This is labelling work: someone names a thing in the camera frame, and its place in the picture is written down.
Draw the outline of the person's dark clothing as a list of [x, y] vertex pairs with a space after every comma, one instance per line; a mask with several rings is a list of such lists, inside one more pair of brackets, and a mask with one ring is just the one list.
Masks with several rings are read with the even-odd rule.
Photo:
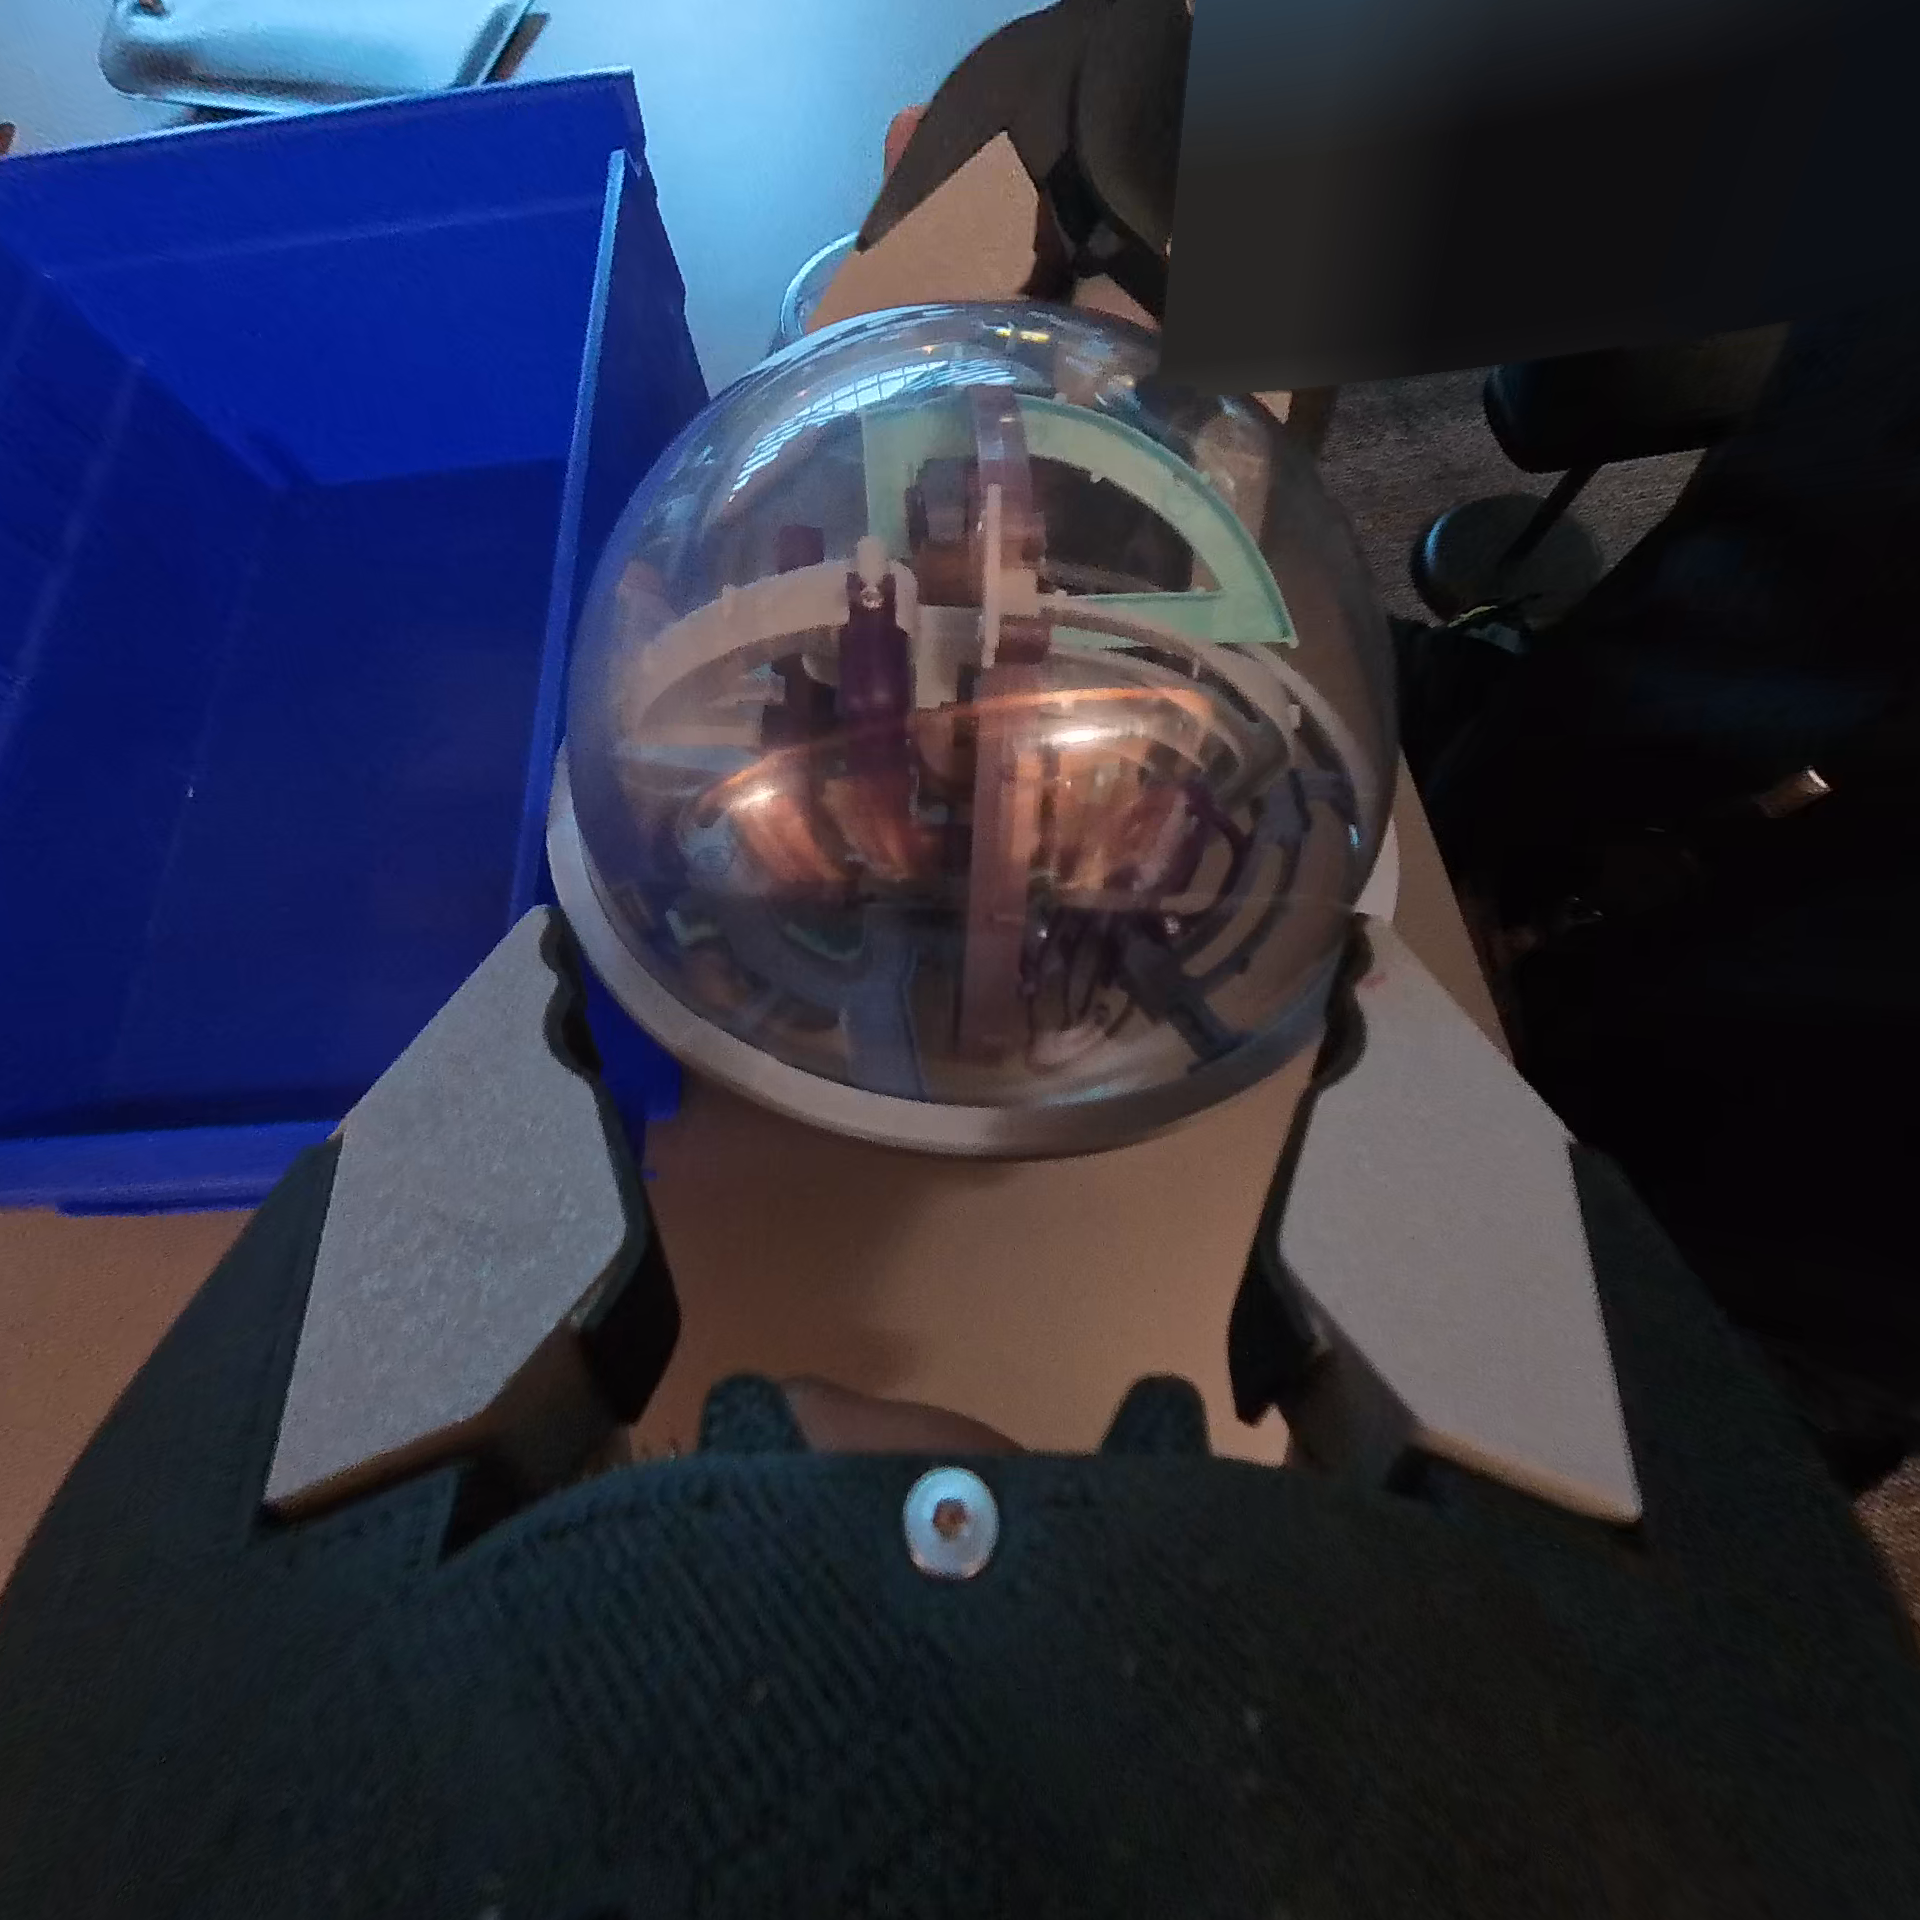
[[1858, 1497], [1916, 1456], [1916, 303], [1796, 327], [1557, 625], [1395, 625], [1524, 1076]]

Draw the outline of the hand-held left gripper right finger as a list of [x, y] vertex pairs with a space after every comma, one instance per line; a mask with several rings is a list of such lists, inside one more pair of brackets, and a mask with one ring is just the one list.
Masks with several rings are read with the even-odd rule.
[[1229, 1321], [1236, 1417], [1387, 1484], [1447, 1462], [1639, 1523], [1572, 1140], [1383, 920], [1357, 920]]

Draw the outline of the blue plastic bin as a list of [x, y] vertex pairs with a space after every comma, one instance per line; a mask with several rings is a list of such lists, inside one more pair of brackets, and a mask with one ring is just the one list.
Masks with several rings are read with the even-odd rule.
[[544, 899], [707, 404], [631, 73], [4, 163], [4, 1209], [247, 1209]]

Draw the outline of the clear ball stand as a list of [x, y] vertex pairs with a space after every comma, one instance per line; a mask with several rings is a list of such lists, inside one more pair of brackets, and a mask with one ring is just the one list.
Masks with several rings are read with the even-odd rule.
[[837, 290], [850, 260], [860, 260], [854, 231], [842, 234], [802, 260], [783, 289], [768, 354], [787, 353], [815, 332], [871, 312], [856, 297], [856, 289], [853, 294]]

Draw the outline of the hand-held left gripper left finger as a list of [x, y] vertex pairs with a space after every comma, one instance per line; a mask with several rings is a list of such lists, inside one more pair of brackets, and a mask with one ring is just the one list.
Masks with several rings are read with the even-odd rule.
[[555, 908], [511, 926], [333, 1144], [267, 1511], [444, 1467], [516, 1506], [637, 1463], [680, 1300]]

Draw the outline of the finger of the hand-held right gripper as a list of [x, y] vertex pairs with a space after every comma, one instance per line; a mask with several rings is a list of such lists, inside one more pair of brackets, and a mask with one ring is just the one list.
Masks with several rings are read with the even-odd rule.
[[874, 247], [854, 249], [810, 314], [810, 332], [893, 306], [1005, 303], [1038, 268], [1039, 192], [999, 132]]

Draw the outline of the clear plastic maze ball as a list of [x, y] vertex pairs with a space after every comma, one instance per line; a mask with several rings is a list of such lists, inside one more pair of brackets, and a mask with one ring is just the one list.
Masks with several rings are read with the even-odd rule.
[[546, 860], [687, 1071], [1084, 1156], [1323, 1038], [1397, 760], [1386, 612], [1283, 420], [1115, 316], [914, 305], [764, 359], [610, 522]]

